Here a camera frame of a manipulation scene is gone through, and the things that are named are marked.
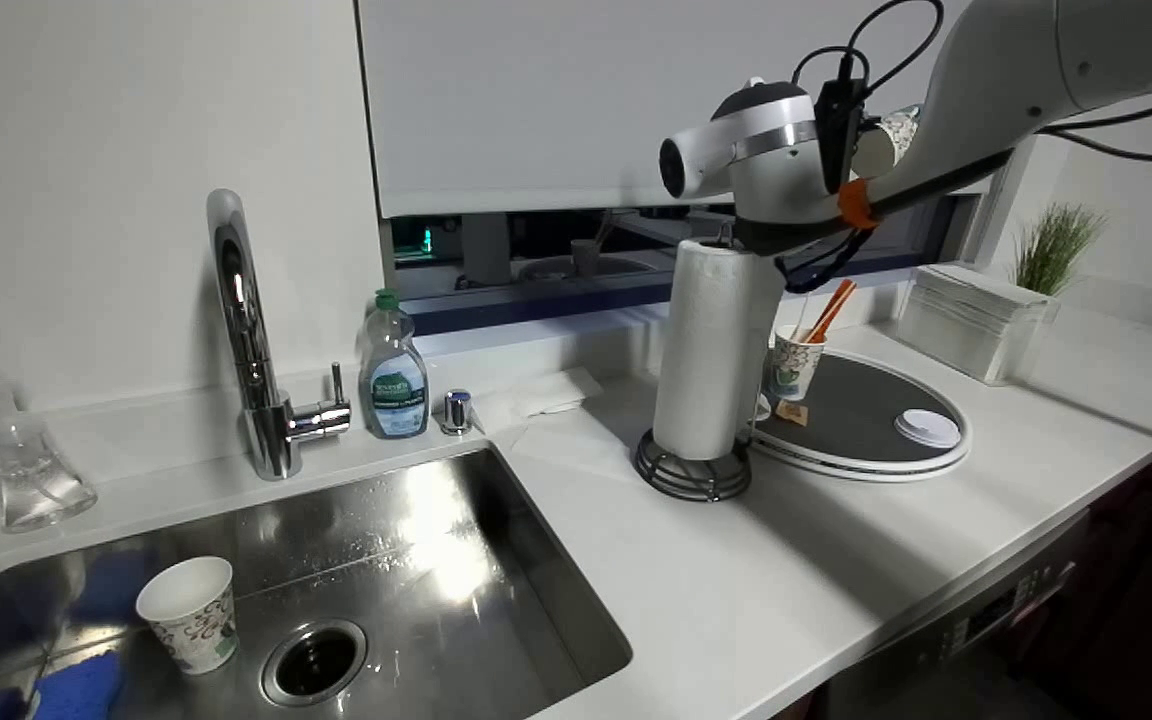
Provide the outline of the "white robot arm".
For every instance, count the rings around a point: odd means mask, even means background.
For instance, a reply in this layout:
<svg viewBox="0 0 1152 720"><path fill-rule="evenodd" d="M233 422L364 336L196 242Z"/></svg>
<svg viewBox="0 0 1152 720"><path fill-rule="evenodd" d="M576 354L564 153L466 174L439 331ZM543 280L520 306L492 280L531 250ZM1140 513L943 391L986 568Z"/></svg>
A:
<svg viewBox="0 0 1152 720"><path fill-rule="evenodd" d="M1134 95L1152 95L1152 0L969 0L886 168L858 174L857 126L795 80L734 87L700 129L664 135L657 168L675 199L727 192L734 250L778 255L871 232L993 177L1024 135Z"/></svg>

